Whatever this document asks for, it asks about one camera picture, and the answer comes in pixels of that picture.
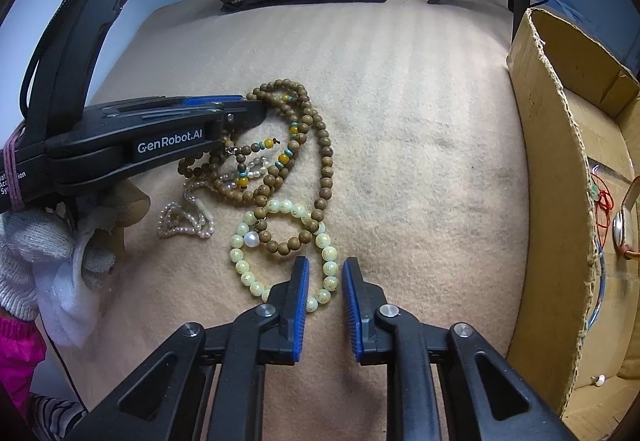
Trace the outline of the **pink sleeve forearm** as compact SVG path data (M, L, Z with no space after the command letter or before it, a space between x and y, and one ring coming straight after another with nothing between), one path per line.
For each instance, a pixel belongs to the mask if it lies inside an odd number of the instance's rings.
M46 343L34 322L15 319L1 310L1 383L24 419L29 411L32 377L46 357Z

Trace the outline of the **left gloved hand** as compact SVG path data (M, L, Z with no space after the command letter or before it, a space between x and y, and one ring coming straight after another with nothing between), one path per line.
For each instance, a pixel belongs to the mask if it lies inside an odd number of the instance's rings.
M151 200L130 181L77 201L76 223L60 212L29 208L1 214L1 309L39 319L61 347L81 348L99 321L101 291L125 256L124 230Z

